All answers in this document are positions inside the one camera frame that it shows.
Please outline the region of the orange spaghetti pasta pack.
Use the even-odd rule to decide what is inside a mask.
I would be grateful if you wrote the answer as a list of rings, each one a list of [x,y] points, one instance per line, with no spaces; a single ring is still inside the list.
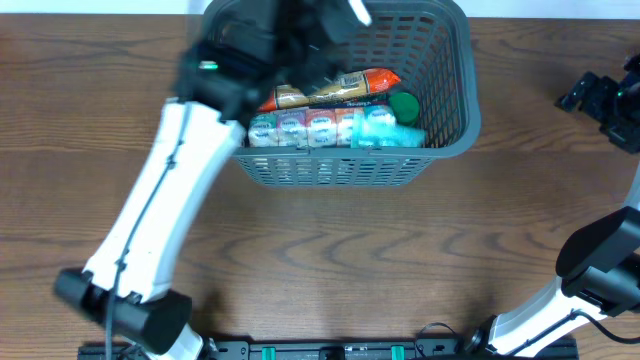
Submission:
[[[383,93],[401,82],[393,71],[371,68],[338,76],[332,83],[305,95],[291,85],[279,85],[270,98],[258,109],[272,112],[283,109],[305,107],[315,104],[343,102],[346,100]]]

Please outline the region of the white tissue multipack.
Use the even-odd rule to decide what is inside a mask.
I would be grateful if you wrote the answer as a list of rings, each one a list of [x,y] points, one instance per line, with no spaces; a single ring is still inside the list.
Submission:
[[[276,110],[256,115],[250,121],[249,145],[254,148],[351,146],[357,120],[396,124],[395,115],[387,105]]]

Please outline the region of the light green small packet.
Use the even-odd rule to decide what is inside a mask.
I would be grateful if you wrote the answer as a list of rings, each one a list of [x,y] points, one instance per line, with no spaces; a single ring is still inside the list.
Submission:
[[[421,147],[425,141],[424,130],[389,124],[385,119],[369,120],[356,115],[352,123],[352,148]]]

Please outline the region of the green lid glass jar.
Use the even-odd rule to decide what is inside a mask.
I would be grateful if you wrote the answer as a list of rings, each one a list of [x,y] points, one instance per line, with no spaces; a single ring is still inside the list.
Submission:
[[[420,104],[415,96],[408,92],[398,92],[390,95],[388,102],[398,124],[413,127],[417,123]]]

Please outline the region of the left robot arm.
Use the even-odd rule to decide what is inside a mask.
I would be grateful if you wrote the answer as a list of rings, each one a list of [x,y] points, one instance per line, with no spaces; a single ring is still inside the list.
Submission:
[[[271,91],[305,93],[342,67],[333,49],[372,18],[360,1],[234,1],[196,4],[191,44],[174,94],[128,198],[98,250],[62,270],[55,295],[108,338],[122,336],[149,359],[203,359],[189,325],[192,301],[172,288],[186,235],[215,178],[243,144]]]

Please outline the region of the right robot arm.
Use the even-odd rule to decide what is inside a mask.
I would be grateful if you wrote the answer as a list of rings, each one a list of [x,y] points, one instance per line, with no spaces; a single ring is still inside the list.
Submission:
[[[629,58],[615,81],[586,72],[555,103],[596,120],[619,149],[639,152],[639,58]],[[559,340],[590,323],[618,344],[637,338],[611,333],[602,320],[639,310],[639,183],[623,206],[575,231],[563,245],[555,277],[516,309],[489,318],[463,350],[472,359],[566,359]]]

